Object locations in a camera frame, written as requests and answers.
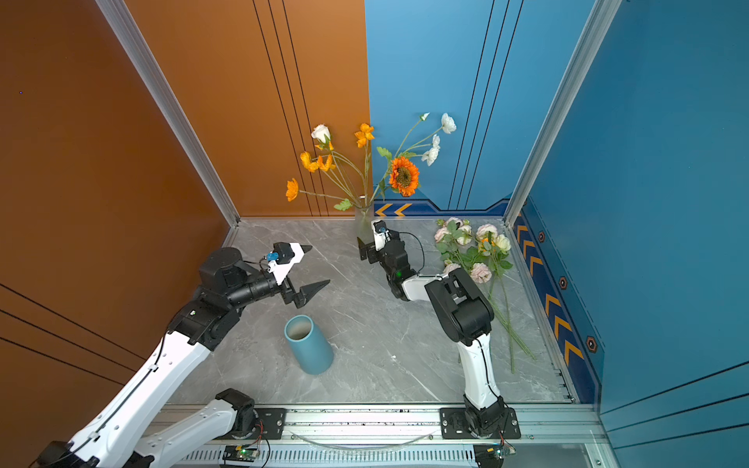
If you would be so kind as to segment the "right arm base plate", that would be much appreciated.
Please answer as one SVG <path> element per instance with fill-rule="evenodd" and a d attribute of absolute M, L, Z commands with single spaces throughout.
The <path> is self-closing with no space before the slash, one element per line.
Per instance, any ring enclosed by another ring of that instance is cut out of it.
<path fill-rule="evenodd" d="M 519 419 L 514 409 L 509 407 L 499 411 L 442 408 L 439 413 L 442 437 L 445 440 L 522 438 Z"/>

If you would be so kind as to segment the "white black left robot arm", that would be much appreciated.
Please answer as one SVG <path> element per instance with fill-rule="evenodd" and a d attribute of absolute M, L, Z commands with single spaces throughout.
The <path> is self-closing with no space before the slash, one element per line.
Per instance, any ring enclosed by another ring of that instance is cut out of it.
<path fill-rule="evenodd" d="M 211 253 L 201 265 L 201 284 L 169 323 L 142 367 L 88 425 L 69 441 L 54 441 L 31 464 L 34 467 L 171 467 L 208 442 L 229 437 L 257 437 L 263 432 L 248 395 L 226 389 L 193 415 L 151 436 L 150 423 L 176 390 L 222 343 L 244 309 L 281 296 L 304 307 L 325 286 L 320 281 L 295 288 L 292 268 L 310 245 L 280 242 L 261 261 L 243 259 L 236 248 Z"/>

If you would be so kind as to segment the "teal ceramic cylinder vase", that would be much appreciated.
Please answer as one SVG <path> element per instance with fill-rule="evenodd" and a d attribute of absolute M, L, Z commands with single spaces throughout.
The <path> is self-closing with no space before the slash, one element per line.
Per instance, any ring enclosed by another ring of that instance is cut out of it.
<path fill-rule="evenodd" d="M 306 315 L 289 320 L 284 334 L 288 345 L 304 372 L 318 376 L 334 361 L 334 351 L 319 327 Z"/>

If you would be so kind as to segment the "pink rose stem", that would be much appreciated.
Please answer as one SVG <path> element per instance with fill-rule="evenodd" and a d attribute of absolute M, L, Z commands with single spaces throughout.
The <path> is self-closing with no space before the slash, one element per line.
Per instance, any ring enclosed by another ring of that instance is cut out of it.
<path fill-rule="evenodd" d="M 462 266 L 459 263 L 449 263 L 445 266 L 442 276 L 447 278 L 452 272 L 460 269 L 462 269 Z"/>

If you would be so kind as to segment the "orange poppy spray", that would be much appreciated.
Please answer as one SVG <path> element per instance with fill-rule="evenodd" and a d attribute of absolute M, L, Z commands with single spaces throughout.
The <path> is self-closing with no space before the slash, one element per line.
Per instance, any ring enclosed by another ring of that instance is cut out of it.
<path fill-rule="evenodd" d="M 296 199 L 306 199 L 312 203 L 314 208 L 320 208 L 322 211 L 328 209 L 331 212 L 333 212 L 333 210 L 341 213 L 353 212 L 354 208 L 350 208 L 346 211 L 337 210 L 337 204 L 341 202 L 341 198 L 344 197 L 344 194 L 331 181 L 329 181 L 321 171 L 318 170 L 318 166 L 315 162 L 319 155 L 322 155 L 322 153 L 314 154 L 310 151 L 303 151 L 298 156 L 300 175 L 290 177 L 290 179 L 286 181 L 284 193 L 286 200 L 288 202 L 294 202 Z M 363 171 L 361 164 L 358 164 L 355 161 L 353 161 L 353 163 Z"/>
<path fill-rule="evenodd" d="M 357 140 L 357 147 L 363 151 L 363 205 L 368 205 L 370 199 L 369 192 L 371 187 L 371 142 L 375 139 L 374 128 L 368 123 L 362 123 L 359 127 L 359 130 L 355 133 L 355 137 Z"/>

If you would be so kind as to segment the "white ranunculus spray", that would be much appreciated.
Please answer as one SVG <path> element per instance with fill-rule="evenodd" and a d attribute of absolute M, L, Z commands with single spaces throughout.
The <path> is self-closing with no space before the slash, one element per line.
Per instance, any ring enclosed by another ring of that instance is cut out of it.
<path fill-rule="evenodd" d="M 377 147 L 374 151 L 374 153 L 385 161 L 385 169 L 383 170 L 382 174 L 379 177 L 376 177 L 374 180 L 374 191 L 373 194 L 370 195 L 369 204 L 372 204 L 372 202 L 375 202 L 376 199 L 384 199 L 382 197 L 374 197 L 376 185 L 380 182 L 382 177 L 384 176 L 387 165 L 390 161 L 392 161 L 394 158 L 403 155 L 407 152 L 412 152 L 415 154 L 415 157 L 412 159 L 412 161 L 415 163 L 415 165 L 419 168 L 417 165 L 417 161 L 421 161 L 422 163 L 425 163 L 427 167 L 432 166 L 435 161 L 438 159 L 440 152 L 441 152 L 441 136 L 442 135 L 451 135 L 454 134 L 458 130 L 458 125 L 456 124 L 456 120 L 454 120 L 454 117 L 452 117 L 449 113 L 443 113 L 440 117 L 440 125 L 439 127 L 425 136 L 424 138 L 421 138 L 420 140 L 416 140 L 409 146 L 407 146 L 407 142 L 411 138 L 411 134 L 413 134 L 414 130 L 422 123 L 425 123 L 429 118 L 429 113 L 423 113 L 419 115 L 419 120 L 417 120 L 417 123 L 413 125 L 411 130 L 407 132 L 405 138 L 401 141 L 401 144 L 398 146 L 395 152 L 391 152 L 389 149 L 386 149 L 384 147 Z M 421 182 L 421 170 L 419 170 L 419 182 Z"/>

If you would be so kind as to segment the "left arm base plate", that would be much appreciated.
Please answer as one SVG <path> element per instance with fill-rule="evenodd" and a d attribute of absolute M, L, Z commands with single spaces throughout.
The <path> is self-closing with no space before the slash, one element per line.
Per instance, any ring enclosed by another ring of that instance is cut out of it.
<path fill-rule="evenodd" d="M 280 440 L 286 417 L 287 410 L 284 408 L 244 409 L 237 415 L 230 430 L 218 436 L 217 440 L 244 443 Z"/>

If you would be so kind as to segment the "clear ribbed glass vase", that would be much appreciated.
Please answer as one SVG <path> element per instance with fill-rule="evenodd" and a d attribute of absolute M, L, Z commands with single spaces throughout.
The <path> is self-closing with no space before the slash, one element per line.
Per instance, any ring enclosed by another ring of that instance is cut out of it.
<path fill-rule="evenodd" d="M 374 207 L 354 208 L 354 227 L 353 231 L 357 240 L 364 244 L 374 242 L 372 222 L 374 219 Z"/>

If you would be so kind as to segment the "pink carnation stem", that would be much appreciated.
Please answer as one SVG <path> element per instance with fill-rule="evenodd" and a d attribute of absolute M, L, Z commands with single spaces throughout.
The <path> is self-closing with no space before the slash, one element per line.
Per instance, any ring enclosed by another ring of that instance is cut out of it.
<path fill-rule="evenodd" d="M 499 282 L 499 284 L 501 284 L 502 298 L 505 300 L 505 306 L 504 308 L 501 308 L 493 294 L 495 292 L 493 289 L 497 282 L 495 282 L 495 275 L 491 269 L 489 269 L 489 266 L 481 262 L 474 264 L 470 270 L 470 276 L 476 284 L 483 285 L 484 294 L 489 300 L 490 306 L 493 308 L 493 317 L 499 321 L 499 325 L 501 325 L 501 327 L 503 327 L 503 329 L 508 333 L 511 346 L 517 344 L 528 357 L 535 361 L 536 354 L 532 352 L 530 347 L 528 347 L 524 339 L 522 339 L 522 337 L 520 337 L 516 332 L 511 323 L 509 302 L 507 301 L 508 296 L 503 282 Z"/>

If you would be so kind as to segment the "white rose stem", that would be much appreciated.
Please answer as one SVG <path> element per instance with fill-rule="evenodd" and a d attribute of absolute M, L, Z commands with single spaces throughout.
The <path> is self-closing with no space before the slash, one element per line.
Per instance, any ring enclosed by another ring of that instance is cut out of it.
<path fill-rule="evenodd" d="M 311 132 L 315 147 L 322 152 L 317 157 L 315 164 L 339 190 L 344 194 L 341 202 L 337 204 L 337 210 L 346 211 L 350 208 L 364 209 L 362 199 L 364 188 L 364 173 L 344 156 L 335 150 L 332 133 L 325 124 L 317 125 Z"/>

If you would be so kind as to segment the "orange sunflower stem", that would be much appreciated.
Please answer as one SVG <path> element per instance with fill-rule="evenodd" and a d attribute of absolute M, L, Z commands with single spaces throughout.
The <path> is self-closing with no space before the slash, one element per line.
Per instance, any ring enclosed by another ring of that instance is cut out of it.
<path fill-rule="evenodd" d="M 406 198 L 415 195 L 421 183 L 419 182 L 419 168 L 412 161 L 414 157 L 414 153 L 407 152 L 388 163 L 384 176 L 376 185 L 374 198 L 384 198 L 388 190 Z"/>

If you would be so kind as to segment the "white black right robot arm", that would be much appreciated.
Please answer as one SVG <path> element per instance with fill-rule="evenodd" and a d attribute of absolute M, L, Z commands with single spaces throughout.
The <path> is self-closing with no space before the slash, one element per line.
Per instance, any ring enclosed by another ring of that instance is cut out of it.
<path fill-rule="evenodd" d="M 493 308 L 469 274 L 421 275 L 409 262 L 401 233 L 372 223 L 373 239 L 358 241 L 361 259 L 378 263 L 392 294 L 405 301 L 427 301 L 447 337 L 458 347 L 464 374 L 463 399 L 468 429 L 478 438 L 503 437 L 510 415 L 495 382 L 491 359 Z"/>

